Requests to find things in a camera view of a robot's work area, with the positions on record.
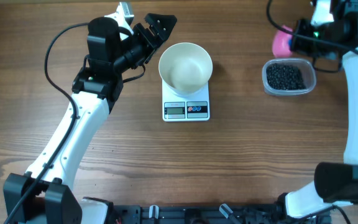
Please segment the pink measuring scoop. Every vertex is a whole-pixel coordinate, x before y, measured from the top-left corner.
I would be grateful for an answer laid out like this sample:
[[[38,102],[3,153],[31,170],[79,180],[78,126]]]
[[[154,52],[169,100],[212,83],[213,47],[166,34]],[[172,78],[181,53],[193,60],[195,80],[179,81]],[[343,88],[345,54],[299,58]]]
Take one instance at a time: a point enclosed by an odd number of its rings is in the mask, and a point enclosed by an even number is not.
[[[291,47],[292,35],[278,30],[273,38],[272,53],[275,58],[288,58],[292,55]]]

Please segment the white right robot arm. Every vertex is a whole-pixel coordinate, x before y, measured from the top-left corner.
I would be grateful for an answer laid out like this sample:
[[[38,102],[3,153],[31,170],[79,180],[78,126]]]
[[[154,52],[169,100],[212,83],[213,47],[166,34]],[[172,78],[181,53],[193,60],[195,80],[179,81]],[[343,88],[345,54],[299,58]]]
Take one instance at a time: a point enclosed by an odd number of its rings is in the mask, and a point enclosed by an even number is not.
[[[311,4],[310,21],[298,21],[295,30],[279,27],[278,32],[292,38],[292,52],[339,61],[347,80],[349,127],[343,162],[319,163],[311,183],[282,195],[283,212],[290,220],[358,205],[358,1]]]

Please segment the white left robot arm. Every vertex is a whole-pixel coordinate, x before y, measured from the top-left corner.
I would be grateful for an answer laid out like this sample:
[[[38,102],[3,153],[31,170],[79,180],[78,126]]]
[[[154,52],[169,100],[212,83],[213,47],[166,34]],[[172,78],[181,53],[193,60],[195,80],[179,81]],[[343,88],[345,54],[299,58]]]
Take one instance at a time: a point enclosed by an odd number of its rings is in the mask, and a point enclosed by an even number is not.
[[[132,25],[132,14],[114,13],[86,23],[88,54],[67,95],[69,105],[41,155],[24,174],[9,174],[3,186],[7,223],[118,223],[114,204],[77,200],[72,188],[79,164],[110,115],[126,80],[144,67],[177,23],[173,15],[149,13]]]

